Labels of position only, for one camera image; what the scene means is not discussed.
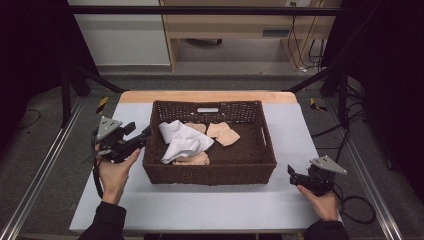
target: wooden table edge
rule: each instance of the wooden table edge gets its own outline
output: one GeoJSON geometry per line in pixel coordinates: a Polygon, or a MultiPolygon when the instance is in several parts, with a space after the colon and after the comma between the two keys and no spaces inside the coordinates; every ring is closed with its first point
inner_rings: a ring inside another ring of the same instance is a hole
{"type": "Polygon", "coordinates": [[[155,100],[186,102],[254,101],[297,103],[291,92],[273,91],[127,91],[119,103],[150,103],[155,100]]]}

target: electrical outlet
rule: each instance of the electrical outlet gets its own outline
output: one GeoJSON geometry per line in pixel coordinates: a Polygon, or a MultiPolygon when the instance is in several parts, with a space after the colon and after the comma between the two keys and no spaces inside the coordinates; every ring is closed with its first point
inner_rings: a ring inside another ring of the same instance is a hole
{"type": "Polygon", "coordinates": [[[286,7],[308,7],[311,0],[287,0],[286,7]]]}

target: folded cloth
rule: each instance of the folded cloth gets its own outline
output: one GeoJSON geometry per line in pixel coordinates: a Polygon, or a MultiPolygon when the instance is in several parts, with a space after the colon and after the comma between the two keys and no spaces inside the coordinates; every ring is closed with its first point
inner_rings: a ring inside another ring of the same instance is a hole
{"type": "Polygon", "coordinates": [[[191,127],[194,130],[197,130],[203,134],[206,133],[206,125],[202,123],[184,123],[187,127],[191,127]]]}
{"type": "Polygon", "coordinates": [[[219,133],[222,130],[225,130],[225,129],[230,129],[230,126],[228,126],[228,124],[226,122],[217,123],[217,124],[216,123],[210,123],[209,128],[208,128],[208,132],[206,133],[206,135],[208,137],[215,138],[215,137],[218,137],[219,133]]]}
{"type": "Polygon", "coordinates": [[[201,152],[194,157],[179,157],[172,162],[174,165],[209,165],[209,157],[205,152],[201,152]]]}
{"type": "Polygon", "coordinates": [[[239,139],[240,135],[238,135],[238,133],[236,133],[233,129],[225,129],[219,133],[216,141],[221,143],[222,146],[226,147],[235,143],[239,139]]]}

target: sleeve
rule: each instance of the sleeve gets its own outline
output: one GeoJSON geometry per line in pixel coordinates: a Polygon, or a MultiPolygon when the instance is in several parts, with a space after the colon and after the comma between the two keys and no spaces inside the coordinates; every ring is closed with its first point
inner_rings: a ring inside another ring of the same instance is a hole
{"type": "Polygon", "coordinates": [[[79,240],[122,240],[125,224],[125,208],[101,202],[96,209],[93,223],[78,238],[79,240]]]}
{"type": "Polygon", "coordinates": [[[305,240],[348,240],[346,229],[339,221],[322,221],[312,224],[303,234],[305,240]]]}

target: table surface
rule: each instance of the table surface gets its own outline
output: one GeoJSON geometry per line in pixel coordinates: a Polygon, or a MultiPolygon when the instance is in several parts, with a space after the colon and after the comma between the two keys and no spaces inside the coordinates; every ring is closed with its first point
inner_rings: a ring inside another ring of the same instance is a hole
{"type": "MultiPolygon", "coordinates": [[[[277,160],[268,184],[203,186],[151,184],[142,167],[144,152],[130,171],[120,205],[127,209],[124,230],[160,233],[296,232],[317,217],[310,203],[289,184],[287,164],[307,174],[318,157],[296,97],[286,92],[129,91],[122,94],[113,118],[134,121],[138,134],[150,120],[154,100],[217,102],[261,100],[277,160]]],[[[92,223],[100,202],[90,175],[70,230],[92,223]]]]}

